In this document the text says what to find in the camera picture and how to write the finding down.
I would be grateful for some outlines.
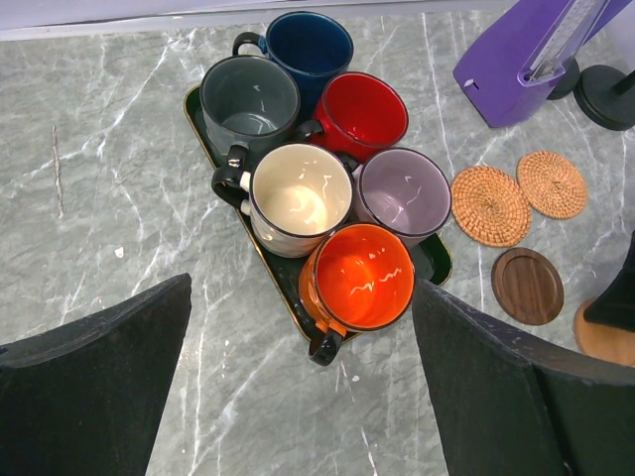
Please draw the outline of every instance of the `mug rim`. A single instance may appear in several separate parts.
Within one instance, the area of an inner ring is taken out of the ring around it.
[[[258,172],[258,168],[260,167],[260,164],[262,164],[265,161],[265,159],[267,159],[267,156],[269,156],[273,152],[277,151],[278,149],[282,149],[283,147],[295,146],[295,145],[309,146],[309,147],[313,147],[313,148],[316,148],[316,149],[320,149],[321,151],[324,151],[327,154],[329,154],[330,156],[332,156],[335,159],[335,161],[341,166],[342,170],[346,174],[346,177],[348,178],[348,185],[350,187],[350,200],[349,200],[348,208],[346,209],[346,212],[344,214],[342,214],[341,218],[337,221],[337,223],[335,223],[332,226],[329,226],[328,228],[326,228],[324,231],[321,231],[320,233],[314,233],[312,235],[301,235],[299,233],[292,233],[291,231],[284,230],[280,226],[272,223],[271,220],[265,216],[265,214],[263,213],[263,211],[260,208],[260,206],[258,206],[258,201],[256,200],[256,196],[254,195],[254,191],[253,191],[254,190],[254,178],[256,177],[256,173]],[[315,144],[308,144],[308,143],[302,142],[302,141],[288,142],[288,143],[285,143],[285,144],[273,149],[272,151],[269,151],[265,155],[265,157],[263,157],[262,160],[258,163],[258,165],[254,168],[253,172],[251,172],[251,177],[249,178],[249,201],[250,201],[250,203],[253,203],[254,207],[256,208],[256,211],[258,212],[258,215],[265,221],[265,223],[267,223],[269,226],[271,226],[275,230],[279,231],[280,233],[283,233],[284,235],[292,236],[294,238],[319,238],[320,236],[326,236],[326,235],[330,234],[335,228],[337,228],[339,225],[341,225],[344,221],[346,221],[348,219],[348,216],[350,215],[350,213],[352,211],[352,208],[353,208],[353,197],[354,197],[354,194],[355,194],[354,181],[353,181],[352,177],[350,176],[350,173],[346,170],[346,167],[344,166],[344,164],[341,162],[341,160],[338,159],[337,156],[333,152],[328,151],[324,147],[316,146]]]
[[[385,224],[382,220],[379,219],[379,217],[375,214],[375,212],[373,212],[373,210],[370,209],[370,206],[368,206],[368,202],[366,201],[366,198],[364,197],[364,194],[362,193],[362,177],[364,175],[364,171],[366,170],[366,167],[368,164],[370,164],[370,162],[376,158],[377,156],[385,153],[385,152],[390,152],[390,151],[407,151],[407,152],[412,152],[415,153],[423,158],[425,158],[430,164],[432,164],[433,166],[435,166],[435,168],[437,168],[437,170],[439,171],[439,173],[441,174],[441,177],[444,179],[445,185],[447,187],[447,191],[448,191],[448,196],[449,196],[449,202],[448,202],[448,207],[447,207],[447,212],[445,214],[445,218],[442,220],[442,222],[436,226],[435,228],[433,228],[430,231],[426,231],[424,233],[405,233],[399,230],[395,230],[393,227]],[[452,212],[452,192],[451,192],[451,188],[449,186],[449,181],[447,181],[447,177],[445,176],[444,172],[441,170],[441,168],[435,164],[435,162],[428,157],[426,154],[422,154],[419,151],[415,151],[414,149],[408,149],[407,147],[391,147],[390,149],[385,149],[383,151],[378,152],[377,154],[375,154],[373,157],[371,157],[370,159],[368,159],[364,164],[362,164],[361,166],[361,172],[359,173],[359,197],[361,198],[361,202],[364,205],[364,209],[366,211],[368,211],[368,213],[370,214],[370,216],[373,217],[374,220],[376,220],[378,223],[381,224],[381,226],[384,226],[385,228],[387,228],[388,230],[390,230],[391,232],[393,232],[395,235],[397,236],[404,236],[406,238],[426,238],[427,236],[432,235],[433,233],[437,233],[439,230],[441,230],[445,223],[447,222],[447,219],[449,218],[449,215]]]
[[[340,232],[342,230],[345,230],[347,228],[351,228],[353,226],[371,226],[371,227],[376,227],[376,228],[382,229],[383,231],[387,231],[388,233],[393,235],[397,239],[397,241],[399,242],[399,245],[401,245],[403,250],[406,252],[406,256],[408,256],[408,260],[409,260],[410,266],[411,266],[411,271],[412,271],[412,276],[413,276],[413,288],[410,291],[410,296],[408,297],[408,301],[404,305],[404,308],[395,316],[395,318],[391,319],[389,322],[386,322],[385,324],[382,324],[382,325],[379,325],[379,326],[376,326],[376,327],[359,327],[359,326],[344,322],[342,319],[337,317],[337,315],[335,315],[335,313],[328,307],[328,305],[326,304],[326,301],[324,300],[324,298],[321,295],[321,291],[319,290],[318,262],[319,262],[319,257],[321,256],[321,252],[324,250],[326,245],[330,242],[330,240],[333,238],[333,236],[335,236],[336,233],[338,233],[338,232]],[[380,225],[379,223],[368,223],[368,222],[347,223],[344,226],[341,226],[340,228],[338,228],[337,230],[331,231],[330,234],[324,240],[322,240],[322,242],[317,246],[317,248],[314,250],[314,253],[316,253],[316,258],[314,259],[314,263],[312,265],[311,278],[312,278],[313,283],[315,283],[315,286],[316,286],[317,298],[319,299],[319,302],[321,303],[321,305],[324,307],[324,310],[328,313],[328,316],[333,318],[337,322],[339,322],[341,325],[343,325],[347,329],[354,330],[356,332],[369,332],[369,331],[373,331],[373,330],[383,329],[383,328],[388,327],[389,325],[392,325],[395,322],[397,322],[406,313],[406,311],[408,310],[408,307],[410,307],[410,304],[411,304],[411,302],[413,300],[413,295],[415,293],[415,283],[417,282],[417,276],[415,274],[415,264],[413,263],[413,257],[410,254],[410,251],[408,250],[408,247],[399,239],[399,236],[395,235],[395,233],[390,231],[386,226]]]
[[[291,84],[294,87],[294,90],[296,91],[296,108],[294,109],[294,113],[292,114],[292,117],[282,126],[274,129],[271,132],[267,132],[265,134],[246,134],[244,132],[238,132],[238,131],[234,131],[233,129],[230,129],[228,127],[223,126],[220,122],[218,122],[217,118],[215,117],[214,114],[211,113],[209,106],[207,105],[207,101],[205,99],[205,83],[208,81],[211,73],[221,64],[223,64],[224,62],[229,62],[231,60],[258,60],[258,61],[266,61],[270,64],[272,64],[275,68],[277,68],[278,70],[280,70],[281,72],[283,72],[285,74],[285,76],[291,81]],[[216,63],[214,63],[206,72],[205,75],[202,77],[202,80],[200,82],[200,87],[198,90],[198,94],[200,95],[200,105],[202,107],[203,112],[207,115],[207,117],[209,117],[209,119],[211,119],[211,121],[216,124],[218,127],[220,127],[221,129],[224,129],[226,131],[231,132],[232,134],[238,134],[239,136],[243,136],[243,137],[249,137],[252,139],[260,139],[260,138],[264,138],[264,137],[270,137],[273,136],[275,134],[279,134],[280,131],[283,131],[289,127],[291,127],[296,120],[298,119],[298,114],[300,113],[300,90],[298,89],[298,85],[296,84],[296,81],[293,79],[293,77],[287,72],[285,71],[285,69],[283,67],[280,67],[279,65],[275,64],[273,61],[263,58],[263,57],[258,57],[256,55],[237,55],[235,57],[227,57],[224,58]]]
[[[296,67],[293,67],[291,65],[289,65],[288,63],[282,61],[280,59],[280,57],[278,55],[276,55],[270,48],[270,38],[271,38],[271,32],[272,29],[276,26],[276,24],[283,20],[286,17],[291,17],[291,16],[295,16],[295,15],[309,15],[309,16],[313,16],[313,17],[319,17],[322,20],[326,20],[331,24],[334,24],[340,31],[343,32],[343,34],[346,36],[346,39],[348,40],[348,44],[350,45],[350,53],[348,54],[348,59],[346,60],[346,63],[340,67],[337,67],[335,69],[331,69],[329,71],[321,71],[321,72],[309,72],[309,71],[302,71],[301,69],[297,69]],[[343,71],[345,69],[348,68],[348,65],[350,64],[350,62],[353,60],[353,55],[355,53],[355,45],[353,43],[353,39],[350,37],[350,34],[348,33],[348,31],[342,27],[339,22],[337,22],[336,20],[328,17],[327,15],[323,15],[322,13],[318,13],[318,12],[309,12],[309,11],[300,11],[300,12],[288,12],[285,13],[284,15],[281,15],[277,18],[275,18],[270,24],[269,27],[267,27],[267,31],[265,32],[265,42],[267,44],[267,52],[269,53],[269,55],[272,56],[272,58],[275,58],[276,61],[279,64],[282,64],[286,69],[291,70],[297,74],[302,74],[305,76],[330,76],[333,74],[337,74],[340,71]]]
[[[375,81],[380,82],[381,84],[383,84],[386,88],[388,88],[390,90],[390,92],[393,93],[393,96],[397,98],[397,100],[399,101],[399,103],[401,104],[404,113],[406,114],[406,124],[404,126],[404,130],[402,131],[401,135],[393,142],[384,142],[384,143],[376,143],[376,142],[366,142],[366,141],[362,141],[361,139],[356,138],[355,136],[353,136],[352,134],[350,134],[348,131],[344,130],[343,127],[341,127],[339,124],[337,124],[337,121],[335,121],[335,119],[333,118],[332,114],[330,113],[330,110],[328,109],[328,104],[326,102],[326,94],[328,92],[328,89],[330,88],[330,86],[333,84],[334,81],[338,80],[339,78],[343,77],[343,76],[347,76],[347,75],[359,75],[359,76],[365,76],[368,77],[370,79],[374,79]],[[370,147],[374,147],[374,148],[381,148],[381,147],[385,147],[385,148],[391,148],[392,145],[397,144],[399,141],[401,141],[404,136],[406,135],[406,133],[408,132],[408,128],[410,127],[410,115],[408,114],[408,108],[406,107],[406,103],[404,102],[404,100],[401,98],[401,96],[399,95],[399,93],[393,88],[393,86],[391,86],[390,84],[388,84],[386,81],[384,81],[383,79],[380,79],[377,76],[373,76],[372,74],[368,74],[367,72],[362,72],[362,71],[346,71],[343,72],[342,74],[338,74],[337,76],[333,77],[324,87],[324,91],[321,95],[321,97],[319,98],[319,100],[322,103],[322,107],[324,108],[324,112],[326,113],[326,117],[330,120],[331,124],[333,126],[335,126],[335,129],[337,129],[339,132],[341,132],[344,136],[346,136],[347,138],[351,139],[353,142],[362,144],[364,146],[370,146]]]

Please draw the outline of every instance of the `cup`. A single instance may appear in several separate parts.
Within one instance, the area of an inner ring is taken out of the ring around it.
[[[295,138],[363,164],[407,130],[406,105],[392,87],[370,74],[346,72],[326,86],[313,119],[299,126]]]
[[[245,44],[257,46],[294,78],[300,89],[300,121],[311,118],[326,84],[348,68],[353,41],[333,19],[313,12],[287,13],[275,19],[265,36],[244,32],[236,37],[232,53]]]
[[[200,85],[207,135],[225,162],[252,170],[258,160],[287,141],[300,111],[291,76],[262,57],[219,61]]]
[[[355,169],[353,177],[355,218],[385,226],[409,248],[439,231],[449,218],[447,179],[419,152],[382,151]]]
[[[397,236],[373,223],[352,223],[332,233],[300,274],[303,306],[321,331],[311,359],[328,365],[347,330],[365,332],[395,322],[410,304],[415,269]]]
[[[251,218],[266,249],[284,258],[309,254],[352,207],[350,174],[335,155],[311,144],[274,149],[251,174],[220,167],[211,187]]]

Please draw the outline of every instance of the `tray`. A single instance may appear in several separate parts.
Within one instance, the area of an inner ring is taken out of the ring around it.
[[[205,150],[209,163],[214,169],[220,167],[224,164],[224,161],[218,156],[207,137],[205,122],[202,117],[202,109],[200,107],[200,98],[198,96],[198,86],[190,90],[186,95],[184,109],[194,133]],[[311,340],[311,336],[316,332],[316,324],[303,308],[300,302],[300,296],[298,295],[298,279],[300,278],[300,271],[307,258],[281,258],[270,253],[261,247],[260,243],[258,243],[254,237],[249,217],[243,215],[238,210],[236,210],[236,213],[245,227],[251,242],[254,244],[256,251],[260,255],[265,268],[267,268],[269,276],[271,276],[276,288],[278,288],[298,330],[305,339]],[[410,255],[415,264],[415,272],[418,278],[425,278],[438,286],[445,283],[449,278],[452,271],[451,257],[449,250],[439,235],[434,234],[424,240],[419,246],[412,248]],[[359,332],[348,332],[344,338],[344,342],[349,341],[357,335],[359,335]]]

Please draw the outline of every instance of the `cream mug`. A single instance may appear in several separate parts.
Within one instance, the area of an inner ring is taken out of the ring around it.
[[[334,154],[311,144],[274,149],[252,173],[220,167],[211,188],[249,216],[256,239],[284,258],[308,255],[352,208],[350,174]]]

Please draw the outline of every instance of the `lavender mug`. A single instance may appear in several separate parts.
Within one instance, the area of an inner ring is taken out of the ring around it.
[[[385,226],[412,248],[445,225],[451,191],[441,169],[410,149],[393,148],[353,171],[353,216]]]

